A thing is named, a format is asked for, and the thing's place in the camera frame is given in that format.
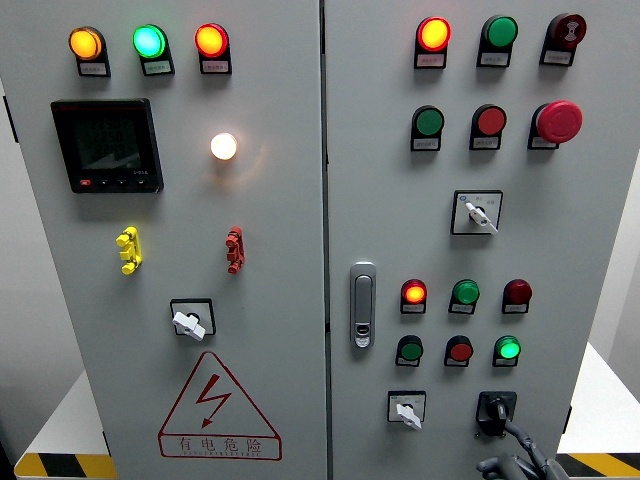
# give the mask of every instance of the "white switch handle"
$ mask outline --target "white switch handle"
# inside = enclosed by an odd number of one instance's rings
[[[422,430],[420,419],[413,413],[413,408],[405,407],[399,403],[396,405],[396,412],[405,425],[410,426],[414,430]]]
[[[471,218],[474,222],[476,222],[482,228],[486,228],[487,230],[489,230],[489,233],[491,235],[498,234],[498,229],[493,225],[493,223],[491,223],[489,217],[487,217],[487,215],[482,210],[474,207],[473,203],[471,202],[465,203],[464,206],[467,207],[467,210],[469,210],[469,215],[471,215]]]
[[[205,329],[198,325],[198,318],[193,315],[187,316],[184,313],[178,312],[173,317],[171,323],[176,326],[178,333],[189,335],[198,341],[204,338]]]

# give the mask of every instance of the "yellow indicator light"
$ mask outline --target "yellow indicator light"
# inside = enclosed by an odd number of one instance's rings
[[[405,293],[405,298],[408,302],[411,303],[420,303],[426,296],[427,292],[424,291],[424,288],[419,286],[409,287],[409,289]]]
[[[238,142],[230,133],[219,133],[211,140],[211,153],[220,160],[231,160],[237,149]]]
[[[196,47],[205,57],[214,58],[225,52],[229,45],[227,33],[219,25],[207,23],[196,31]]]
[[[447,46],[451,38],[451,26],[442,17],[429,17],[418,28],[420,46],[430,52],[438,52]]]
[[[95,60],[102,53],[102,39],[91,27],[76,28],[69,35],[69,48],[80,60]]]

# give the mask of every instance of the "lightning bolt symbol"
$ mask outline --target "lightning bolt symbol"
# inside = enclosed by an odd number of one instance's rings
[[[209,382],[207,383],[207,386],[204,387],[204,390],[202,390],[202,393],[200,394],[200,396],[198,397],[198,400],[196,400],[196,404],[198,403],[206,403],[206,402],[212,402],[214,400],[222,400],[218,406],[216,407],[216,409],[213,411],[213,413],[211,415],[209,415],[208,418],[205,418],[202,421],[202,428],[205,428],[209,425],[211,425],[213,422],[211,421],[211,418],[218,412],[218,410],[220,410],[222,408],[222,405],[224,405],[224,402],[226,402],[227,400],[229,400],[229,397],[231,396],[230,393],[223,393],[222,395],[216,395],[215,397],[207,397],[207,394],[211,391],[211,389],[215,386],[215,384],[218,382],[218,380],[220,380],[220,375],[216,375],[215,373],[213,375],[211,375],[211,379],[209,380]]]

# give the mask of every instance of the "warning sign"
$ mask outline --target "warning sign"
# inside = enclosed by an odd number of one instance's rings
[[[204,352],[158,433],[163,457],[282,459],[280,435],[213,352]]]

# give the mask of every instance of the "emergency stop button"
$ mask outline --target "emergency stop button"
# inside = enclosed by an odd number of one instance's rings
[[[540,106],[531,120],[530,150],[555,150],[582,128],[582,110],[569,100],[557,100]]]

